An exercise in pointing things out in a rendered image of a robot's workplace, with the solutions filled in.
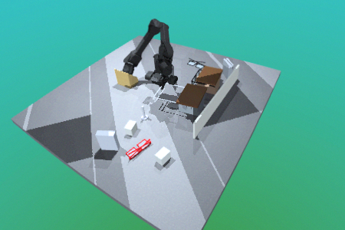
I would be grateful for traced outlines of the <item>white cube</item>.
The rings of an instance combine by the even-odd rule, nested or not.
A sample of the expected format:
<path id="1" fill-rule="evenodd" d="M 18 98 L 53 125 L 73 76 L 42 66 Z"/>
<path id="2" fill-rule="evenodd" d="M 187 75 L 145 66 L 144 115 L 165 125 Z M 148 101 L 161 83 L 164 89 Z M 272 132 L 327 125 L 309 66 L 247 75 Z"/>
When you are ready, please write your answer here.
<path id="1" fill-rule="evenodd" d="M 124 129 L 126 131 L 126 135 L 133 136 L 137 130 L 136 122 L 129 120 Z"/>
<path id="2" fill-rule="evenodd" d="M 171 158 L 170 150 L 163 147 L 155 154 L 155 159 L 161 166 Z"/>

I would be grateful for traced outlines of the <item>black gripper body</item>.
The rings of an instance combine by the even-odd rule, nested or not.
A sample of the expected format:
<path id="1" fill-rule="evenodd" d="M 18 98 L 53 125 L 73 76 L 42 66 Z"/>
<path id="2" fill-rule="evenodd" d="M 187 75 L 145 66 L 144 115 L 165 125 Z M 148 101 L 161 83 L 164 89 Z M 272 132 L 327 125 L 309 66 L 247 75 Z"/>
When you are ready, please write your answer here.
<path id="1" fill-rule="evenodd" d="M 145 74 L 145 79 L 146 80 L 150 80 L 151 77 L 156 73 L 162 73 L 160 70 L 157 70 L 155 69 L 154 71 L 148 71 L 146 74 Z M 165 75 L 164 75 L 165 76 Z M 178 77 L 177 76 L 174 76 L 174 75 L 171 75 L 170 77 L 169 76 L 165 76 L 165 80 L 164 82 L 167 82 L 168 81 L 168 84 L 171 84 L 171 85 L 175 85 L 175 83 L 177 82 L 178 80 Z"/>

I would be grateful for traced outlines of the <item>grey flat panel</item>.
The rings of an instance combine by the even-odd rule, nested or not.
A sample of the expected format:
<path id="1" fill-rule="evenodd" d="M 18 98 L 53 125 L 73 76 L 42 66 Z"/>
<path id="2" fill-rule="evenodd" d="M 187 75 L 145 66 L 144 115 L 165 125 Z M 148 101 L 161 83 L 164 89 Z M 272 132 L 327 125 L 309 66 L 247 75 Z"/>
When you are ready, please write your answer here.
<path id="1" fill-rule="evenodd" d="M 239 73 L 239 65 L 229 75 L 229 77 L 226 79 L 226 81 L 221 86 L 221 88 L 216 93 L 216 95 L 211 99 L 209 104 L 205 107 L 205 109 L 200 113 L 198 118 L 195 120 L 195 122 L 193 123 L 193 139 L 195 139 L 198 136 L 202 128 L 206 125 L 210 117 L 213 115 L 215 110 L 218 108 L 218 106 L 222 102 L 225 95 L 229 92 L 233 84 L 237 81 L 238 73 Z"/>

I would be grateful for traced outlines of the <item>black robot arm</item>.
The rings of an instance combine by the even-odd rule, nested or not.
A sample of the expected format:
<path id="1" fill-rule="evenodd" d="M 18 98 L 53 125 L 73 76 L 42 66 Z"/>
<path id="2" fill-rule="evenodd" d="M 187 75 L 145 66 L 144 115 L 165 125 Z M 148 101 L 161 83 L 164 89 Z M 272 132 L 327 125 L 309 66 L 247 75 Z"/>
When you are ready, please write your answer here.
<path id="1" fill-rule="evenodd" d="M 161 45 L 159 46 L 159 53 L 154 54 L 155 69 L 160 70 L 162 73 L 156 73 L 152 76 L 151 81 L 153 84 L 163 84 L 165 76 L 172 73 L 172 61 L 173 61 L 173 48 L 169 43 L 169 26 L 163 22 L 152 19 L 149 23 L 149 30 L 143 37 L 136 50 L 133 50 L 123 60 L 125 65 L 123 66 L 123 72 L 133 74 L 134 67 L 137 67 L 140 62 L 141 54 L 145 50 L 154 35 L 160 32 Z M 132 64 L 131 64 L 132 63 Z M 165 75 L 165 76 L 164 76 Z"/>

